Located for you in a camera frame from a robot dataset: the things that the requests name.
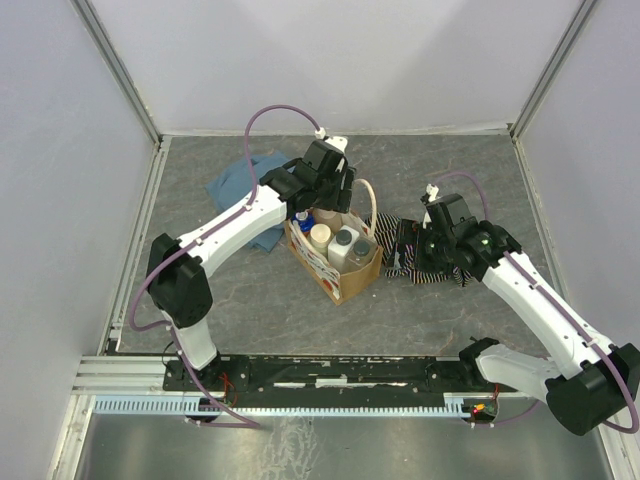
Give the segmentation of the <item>orange bottle with blue cap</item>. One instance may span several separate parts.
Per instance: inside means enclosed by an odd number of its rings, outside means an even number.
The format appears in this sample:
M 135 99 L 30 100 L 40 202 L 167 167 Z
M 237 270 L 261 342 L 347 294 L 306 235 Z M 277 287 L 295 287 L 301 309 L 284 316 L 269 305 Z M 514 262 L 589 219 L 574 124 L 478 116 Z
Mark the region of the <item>orange bottle with blue cap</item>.
M 294 216 L 294 222 L 298 225 L 303 235 L 308 236 L 315 225 L 313 214 L 309 211 L 298 212 Z

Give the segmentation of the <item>beige pump lotion bottle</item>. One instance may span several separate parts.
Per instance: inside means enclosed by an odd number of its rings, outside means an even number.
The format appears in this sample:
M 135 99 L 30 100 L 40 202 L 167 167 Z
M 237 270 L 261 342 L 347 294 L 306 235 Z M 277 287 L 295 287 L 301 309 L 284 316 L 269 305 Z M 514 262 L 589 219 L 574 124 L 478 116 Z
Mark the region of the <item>beige pump lotion bottle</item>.
M 327 225 L 332 230 L 339 230 L 342 225 L 342 214 L 336 211 L 315 208 L 313 210 L 315 222 Z

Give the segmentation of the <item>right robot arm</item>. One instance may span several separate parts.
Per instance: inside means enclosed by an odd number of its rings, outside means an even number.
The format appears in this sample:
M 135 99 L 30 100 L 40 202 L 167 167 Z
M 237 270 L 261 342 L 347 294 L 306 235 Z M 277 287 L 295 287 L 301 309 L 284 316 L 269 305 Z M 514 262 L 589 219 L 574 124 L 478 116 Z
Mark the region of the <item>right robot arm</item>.
M 543 359 L 493 339 L 478 340 L 460 354 L 462 386 L 514 388 L 546 404 L 575 435 L 599 425 L 638 433 L 638 349 L 616 345 L 584 320 L 537 271 L 520 243 L 504 228 L 477 220 L 461 195 L 441 196 L 429 185 L 421 201 L 424 218 L 402 221 L 397 236 L 400 247 L 411 246 L 416 269 L 470 274 L 519 316 L 549 354 Z

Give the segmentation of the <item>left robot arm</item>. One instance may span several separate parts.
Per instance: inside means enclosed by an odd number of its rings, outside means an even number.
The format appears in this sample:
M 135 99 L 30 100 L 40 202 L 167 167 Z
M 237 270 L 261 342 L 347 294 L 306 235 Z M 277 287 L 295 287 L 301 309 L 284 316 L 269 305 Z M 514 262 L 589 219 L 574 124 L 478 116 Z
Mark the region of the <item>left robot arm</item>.
M 186 356 L 186 378 L 199 390 L 215 387 L 221 368 L 206 315 L 213 298 L 209 278 L 236 251 L 266 230 L 312 208 L 347 213 L 356 170 L 348 140 L 314 140 L 304 156 L 267 172 L 255 189 L 209 223 L 152 244 L 147 291 L 173 327 Z

